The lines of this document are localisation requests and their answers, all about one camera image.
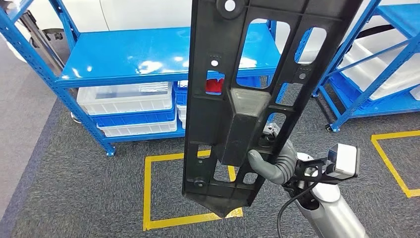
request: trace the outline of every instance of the white plastic crate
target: white plastic crate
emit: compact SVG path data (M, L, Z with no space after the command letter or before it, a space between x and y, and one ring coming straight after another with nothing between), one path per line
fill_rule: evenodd
M344 56L338 68L357 62L388 47L396 45L407 38L393 29L354 41L351 50ZM355 82L362 91L384 71L404 47L385 52L355 67L343 71L344 75ZM420 54L414 54L394 74L383 83L371 96L376 100L401 90L415 86L420 82Z
M417 86L410 90L410 93L417 101L420 101L420 86Z
M175 120L173 121L142 123L142 124L132 124L132 125L104 126L104 127L98 126L98 128L105 133L106 137L153 134L153 133L176 131L177 120L178 118L175 115Z
M172 108L172 83L83 87L77 103L89 115L157 111Z
M182 122L182 129L185 129L187 121L187 106L176 105L176 107L178 108L179 120Z
M178 108L179 118L187 118L187 106L176 105Z

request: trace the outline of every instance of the gray carpet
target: gray carpet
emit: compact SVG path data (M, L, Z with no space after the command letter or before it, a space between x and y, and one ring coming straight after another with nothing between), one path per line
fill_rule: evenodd
M105 156L66 109L56 107L49 123L51 139L40 151L32 184L16 216L10 206L0 223L0 236L14 238L95 237L277 237L275 221L288 199L279 186L266 182L241 218L143 231L144 159L183 152L182 138L117 144L115 157ZM341 185L349 205L371 238L420 237L420 197L407 198L373 147L372 134L418 129L419 113L353 119L341 132L325 131L327 120L311 100L291 136L299 151L325 156L336 142L359 146L361 175ZM410 188L420 188L416 137L380 141ZM152 163L151 219L207 213L181 196L182 160ZM291 205L282 219L285 238L313 238L314 232Z

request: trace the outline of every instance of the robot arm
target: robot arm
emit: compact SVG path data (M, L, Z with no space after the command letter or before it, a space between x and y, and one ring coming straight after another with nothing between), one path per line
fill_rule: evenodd
M276 136L276 126L269 127L271 131L266 134ZM255 172L282 185L291 197L318 182L295 203L320 238L368 238L337 185L357 176L359 151L356 147L337 144L330 149L327 158L314 160L307 154L297 153L288 140L274 164L264 161L255 150L248 152L248 160Z

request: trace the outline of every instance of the shelf post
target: shelf post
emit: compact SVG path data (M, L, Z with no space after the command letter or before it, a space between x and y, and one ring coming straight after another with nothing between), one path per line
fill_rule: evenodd
M80 32L77 29L76 24L74 24L73 19L71 19L71 16L65 8L62 0L49 1L63 24L64 33L67 37L68 46L71 51L80 36Z

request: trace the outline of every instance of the blue shelving unit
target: blue shelving unit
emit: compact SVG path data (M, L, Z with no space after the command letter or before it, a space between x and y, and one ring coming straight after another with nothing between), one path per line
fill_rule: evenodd
M371 102L369 97L413 54L420 52L420 3L416 4L400 4L400 5L384 5L378 6L380 0L372 0L366 7L366 10L361 15L350 35L344 41L337 54L334 56L331 64L321 77L313 96L317 97L319 93L323 95L331 110L337 117L336 121L328 125L327 129L334 132L339 131L339 127L350 118L371 117L398 113L418 112L420 111L420 101L415 100L405 90L395 95L390 95L382 99ZM384 49L370 57L359 60L341 69L337 69L345 53L351 47L353 41L356 39L358 33L363 28L364 24L370 20L374 15L380 15L392 24L398 31L400 31L407 40L395 46ZM373 83L364 91L359 93L357 98L354 98L349 90L343 90L337 86L337 82L341 80L349 80L340 73L346 69L356 66L364 61L372 59L384 52L404 47L404 49L397 55L397 57L386 67L386 69L373 81ZM340 113L334 104L333 100L327 93L325 87L327 84L331 85L335 94L338 96L345 111Z
M55 76L14 22L25 12L31 0L22 0L9 14L0 10L0 32L25 58L28 64L81 121L95 140L115 154L112 143L182 137L185 131L178 121L175 132L105 137L97 128L96 116L86 114L69 93L69 88L118 84L178 81L187 79L190 29L165 28L80 33L61 0L50 0L63 23L70 57L60 76ZM273 75L280 54L274 42L275 22L251 24L242 54L238 77ZM218 78L210 72L210 78Z

